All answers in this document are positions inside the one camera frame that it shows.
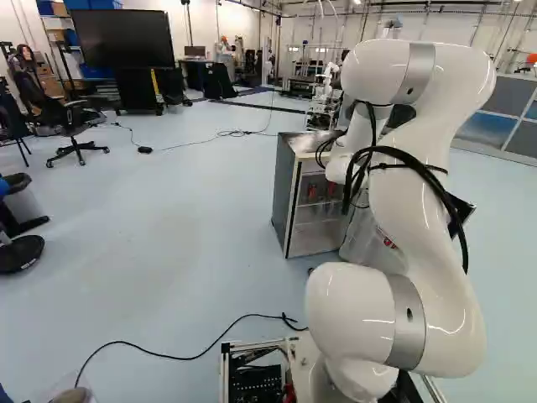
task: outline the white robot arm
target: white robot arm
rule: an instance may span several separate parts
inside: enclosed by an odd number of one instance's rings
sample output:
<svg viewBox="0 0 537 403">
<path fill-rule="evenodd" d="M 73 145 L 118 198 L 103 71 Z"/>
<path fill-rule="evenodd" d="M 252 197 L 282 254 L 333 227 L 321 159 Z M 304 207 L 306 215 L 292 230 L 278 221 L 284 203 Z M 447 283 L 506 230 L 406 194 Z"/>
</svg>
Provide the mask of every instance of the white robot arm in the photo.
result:
<svg viewBox="0 0 537 403">
<path fill-rule="evenodd" d="M 324 90 L 323 90 L 324 95 L 327 95 L 327 96 L 331 95 L 332 73 L 337 73 L 339 70 L 340 70 L 340 67 L 336 63 L 329 62 L 328 65 L 326 65 L 325 74 L 322 75 L 325 77 L 325 80 L 323 81 L 323 84 L 325 85 Z"/>
<path fill-rule="evenodd" d="M 373 104 L 377 134 L 393 104 L 412 104 L 416 118 L 379 145 L 441 170 L 447 170 L 457 129 L 490 97 L 495 81 L 493 64 L 481 51 L 391 39 L 358 44 L 341 72 L 346 94 Z M 351 155 L 371 144 L 364 111 L 356 108 L 347 135 L 332 149 L 326 167 L 331 181 L 343 183 Z M 372 165 L 381 163 L 401 165 L 375 154 Z M 444 185 L 441 170 L 431 172 Z M 375 220 L 400 249 L 404 269 L 388 274 L 384 268 L 327 263 L 312 273 L 306 291 L 310 332 L 326 371 L 355 401 L 385 394 L 397 376 L 394 368 L 462 377 L 486 351 L 482 313 L 435 193 L 408 168 L 372 170 L 368 183 Z"/>
</svg>

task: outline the blue bin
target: blue bin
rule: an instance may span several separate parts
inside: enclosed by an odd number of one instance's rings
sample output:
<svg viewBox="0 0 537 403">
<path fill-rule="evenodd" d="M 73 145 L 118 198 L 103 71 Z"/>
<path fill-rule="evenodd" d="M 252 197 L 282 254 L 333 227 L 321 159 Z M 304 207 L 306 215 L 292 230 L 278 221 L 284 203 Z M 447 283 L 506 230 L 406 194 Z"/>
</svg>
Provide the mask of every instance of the blue bin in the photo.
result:
<svg viewBox="0 0 537 403">
<path fill-rule="evenodd" d="M 91 8 L 90 0 L 64 0 L 64 4 L 68 10 L 89 10 Z"/>
<path fill-rule="evenodd" d="M 123 8 L 123 5 L 117 0 L 90 0 L 90 7 L 93 10 L 114 10 Z"/>
<path fill-rule="evenodd" d="M 94 68 L 88 66 L 86 63 L 81 63 L 79 67 L 85 78 L 114 78 L 112 69 L 106 67 Z"/>
<path fill-rule="evenodd" d="M 69 46 L 80 46 L 78 43 L 78 37 L 76 36 L 76 32 L 74 29 L 64 30 L 64 36 L 65 36 L 65 42 Z"/>
<path fill-rule="evenodd" d="M 37 9 L 40 15 L 54 15 L 54 9 L 52 8 L 52 2 L 38 1 Z"/>
</svg>

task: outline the television screen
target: television screen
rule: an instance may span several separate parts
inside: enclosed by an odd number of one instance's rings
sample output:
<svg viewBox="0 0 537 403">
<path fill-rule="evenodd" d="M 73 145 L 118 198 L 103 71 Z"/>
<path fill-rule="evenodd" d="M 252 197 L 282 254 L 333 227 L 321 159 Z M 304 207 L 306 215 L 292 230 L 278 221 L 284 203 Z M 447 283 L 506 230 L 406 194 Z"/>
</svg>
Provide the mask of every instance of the television screen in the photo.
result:
<svg viewBox="0 0 537 403">
<path fill-rule="evenodd" d="M 164 11 L 71 10 L 84 61 L 90 67 L 173 68 Z"/>
</svg>

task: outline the person's shoe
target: person's shoe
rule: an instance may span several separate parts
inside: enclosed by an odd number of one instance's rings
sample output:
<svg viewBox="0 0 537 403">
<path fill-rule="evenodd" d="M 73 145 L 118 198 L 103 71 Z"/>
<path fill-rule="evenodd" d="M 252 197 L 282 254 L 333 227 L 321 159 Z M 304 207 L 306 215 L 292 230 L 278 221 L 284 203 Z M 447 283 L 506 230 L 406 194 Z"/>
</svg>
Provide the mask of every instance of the person's shoe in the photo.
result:
<svg viewBox="0 0 537 403">
<path fill-rule="evenodd" d="M 86 388 L 74 388 L 61 392 L 49 403 L 89 403 L 91 392 Z"/>
</svg>

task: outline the floor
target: floor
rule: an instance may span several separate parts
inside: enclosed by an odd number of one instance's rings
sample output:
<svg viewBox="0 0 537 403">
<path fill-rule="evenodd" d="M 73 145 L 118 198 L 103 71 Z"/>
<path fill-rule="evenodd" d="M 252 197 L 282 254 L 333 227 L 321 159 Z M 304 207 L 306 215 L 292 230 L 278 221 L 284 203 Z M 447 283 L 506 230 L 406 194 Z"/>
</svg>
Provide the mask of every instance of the floor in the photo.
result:
<svg viewBox="0 0 537 403">
<path fill-rule="evenodd" d="M 242 97 L 269 105 L 272 93 Z M 305 103 L 274 95 L 274 105 Z M 299 130 L 303 116 L 197 102 L 162 117 L 121 116 L 134 141 L 155 149 L 215 132 Z M 15 402 L 72 379 L 87 356 L 115 339 L 193 355 L 247 312 L 304 320 L 307 269 L 334 254 L 285 260 L 270 226 L 276 139 L 252 135 L 139 154 L 130 133 L 94 128 L 110 154 L 86 153 L 44 167 L 64 139 L 31 139 L 35 195 L 52 221 L 33 270 L 0 279 L 0 382 Z M 0 149 L 0 172 L 25 170 L 16 147 Z M 521 401 L 533 393 L 537 330 L 532 246 L 535 168 L 451 151 L 451 190 L 477 204 L 467 224 L 470 276 L 487 321 L 487 362 L 465 379 L 441 380 L 448 401 Z M 280 338 L 280 322 L 248 319 L 228 340 Z M 123 347 L 103 351 L 85 372 L 99 403 L 216 401 L 218 348 L 189 363 Z"/>
</svg>

